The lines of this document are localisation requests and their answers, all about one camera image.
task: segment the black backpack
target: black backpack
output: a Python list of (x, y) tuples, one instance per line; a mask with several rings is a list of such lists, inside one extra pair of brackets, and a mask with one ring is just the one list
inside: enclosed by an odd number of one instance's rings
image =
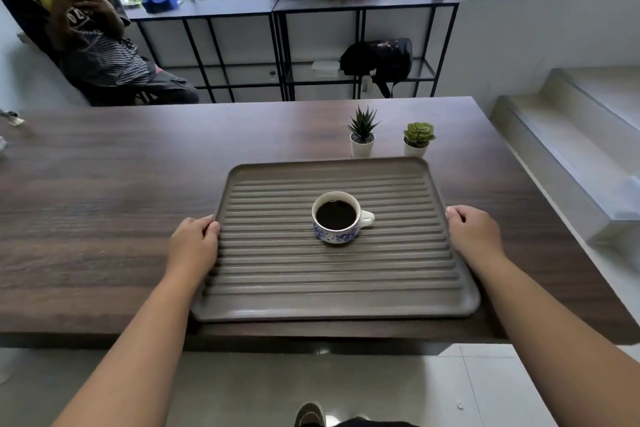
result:
[(394, 86), (411, 72), (413, 49), (411, 39), (401, 37), (389, 41), (357, 42), (340, 58), (340, 69), (347, 76), (371, 76), (385, 98), (391, 98), (387, 83)]

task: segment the coffee cup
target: coffee cup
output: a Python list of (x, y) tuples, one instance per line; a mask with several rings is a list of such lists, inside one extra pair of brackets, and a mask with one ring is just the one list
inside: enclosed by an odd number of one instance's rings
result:
[(342, 191), (318, 197), (311, 207), (311, 218), (316, 236), (333, 245), (353, 240), (361, 228), (370, 227), (376, 219), (360, 208), (355, 197)]

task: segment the black coffee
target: black coffee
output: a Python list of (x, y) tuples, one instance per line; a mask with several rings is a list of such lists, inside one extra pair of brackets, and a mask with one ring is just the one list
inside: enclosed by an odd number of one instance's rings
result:
[(344, 201), (329, 201), (318, 208), (316, 220), (327, 230), (343, 230), (356, 221), (356, 210)]

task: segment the tray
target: tray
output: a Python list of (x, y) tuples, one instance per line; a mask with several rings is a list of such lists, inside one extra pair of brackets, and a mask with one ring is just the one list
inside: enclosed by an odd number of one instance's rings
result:
[[(376, 215), (345, 245), (313, 232), (311, 206), (330, 190)], [(420, 158), (240, 165), (216, 219), (217, 265), (191, 308), (199, 321), (468, 316), (480, 304)]]

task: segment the hand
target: hand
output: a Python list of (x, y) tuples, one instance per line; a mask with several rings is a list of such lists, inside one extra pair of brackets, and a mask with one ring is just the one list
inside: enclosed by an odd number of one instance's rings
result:
[(449, 206), (446, 215), (451, 244), (472, 269), (504, 256), (500, 228), (488, 213), (460, 204)]
[(108, 0), (74, 0), (74, 7), (78, 9), (92, 10), (99, 14), (115, 12), (113, 5)]
[(169, 240), (165, 278), (195, 290), (216, 263), (219, 234), (213, 216), (182, 221)]

